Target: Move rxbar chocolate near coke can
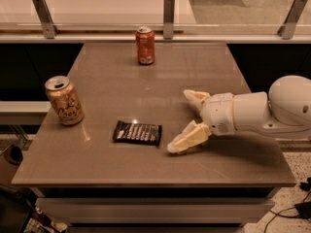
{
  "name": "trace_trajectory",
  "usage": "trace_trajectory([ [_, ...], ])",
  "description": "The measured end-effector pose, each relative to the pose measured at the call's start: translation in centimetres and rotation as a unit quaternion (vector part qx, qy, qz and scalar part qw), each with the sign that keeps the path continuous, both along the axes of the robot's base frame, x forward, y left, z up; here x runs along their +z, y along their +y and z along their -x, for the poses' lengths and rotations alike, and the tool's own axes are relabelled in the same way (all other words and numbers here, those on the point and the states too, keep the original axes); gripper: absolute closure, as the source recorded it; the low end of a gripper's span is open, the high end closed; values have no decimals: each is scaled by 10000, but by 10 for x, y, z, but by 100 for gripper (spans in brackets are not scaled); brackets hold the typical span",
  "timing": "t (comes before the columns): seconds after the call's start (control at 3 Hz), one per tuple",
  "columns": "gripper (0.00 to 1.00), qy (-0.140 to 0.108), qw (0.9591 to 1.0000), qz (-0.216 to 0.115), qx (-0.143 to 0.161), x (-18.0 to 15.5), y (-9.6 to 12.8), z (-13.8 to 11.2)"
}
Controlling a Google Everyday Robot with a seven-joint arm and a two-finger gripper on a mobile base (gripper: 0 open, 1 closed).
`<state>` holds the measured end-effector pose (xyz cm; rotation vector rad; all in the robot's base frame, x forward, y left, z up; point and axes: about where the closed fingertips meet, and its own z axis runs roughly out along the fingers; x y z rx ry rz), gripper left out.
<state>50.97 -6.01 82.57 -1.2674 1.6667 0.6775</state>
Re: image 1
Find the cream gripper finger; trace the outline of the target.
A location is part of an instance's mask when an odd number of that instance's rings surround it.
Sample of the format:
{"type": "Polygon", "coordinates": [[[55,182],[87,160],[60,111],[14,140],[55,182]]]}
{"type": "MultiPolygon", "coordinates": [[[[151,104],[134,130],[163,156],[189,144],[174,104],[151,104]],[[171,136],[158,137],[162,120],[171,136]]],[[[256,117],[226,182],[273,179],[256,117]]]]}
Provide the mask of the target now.
{"type": "Polygon", "coordinates": [[[184,95],[189,101],[190,105],[200,111],[203,107],[204,102],[211,97],[208,92],[195,91],[186,89],[184,95]]]}
{"type": "Polygon", "coordinates": [[[176,136],[167,146],[170,153],[181,153],[207,141],[212,135],[211,129],[204,122],[191,121],[181,134],[176,136]]]}

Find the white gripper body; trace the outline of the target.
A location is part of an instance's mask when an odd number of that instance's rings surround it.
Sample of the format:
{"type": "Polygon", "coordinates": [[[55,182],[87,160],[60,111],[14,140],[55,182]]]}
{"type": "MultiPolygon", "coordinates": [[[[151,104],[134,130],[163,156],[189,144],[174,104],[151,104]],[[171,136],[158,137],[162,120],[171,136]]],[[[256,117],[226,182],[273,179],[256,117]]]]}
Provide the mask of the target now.
{"type": "Polygon", "coordinates": [[[200,116],[212,133],[217,136],[233,135],[233,94],[215,94],[208,98],[202,106],[200,116]]]}

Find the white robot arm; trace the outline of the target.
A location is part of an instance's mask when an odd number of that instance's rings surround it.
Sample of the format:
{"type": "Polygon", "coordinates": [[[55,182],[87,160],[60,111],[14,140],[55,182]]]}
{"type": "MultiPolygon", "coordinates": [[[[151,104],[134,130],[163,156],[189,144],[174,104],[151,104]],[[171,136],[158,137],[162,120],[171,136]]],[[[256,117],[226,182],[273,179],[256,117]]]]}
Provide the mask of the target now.
{"type": "Polygon", "coordinates": [[[233,135],[239,131],[279,139],[304,139],[311,135],[311,80],[301,76],[282,77],[268,92],[211,95],[186,89],[184,95],[202,121],[191,121],[168,144],[170,153],[198,146],[211,135],[233,135]]]}

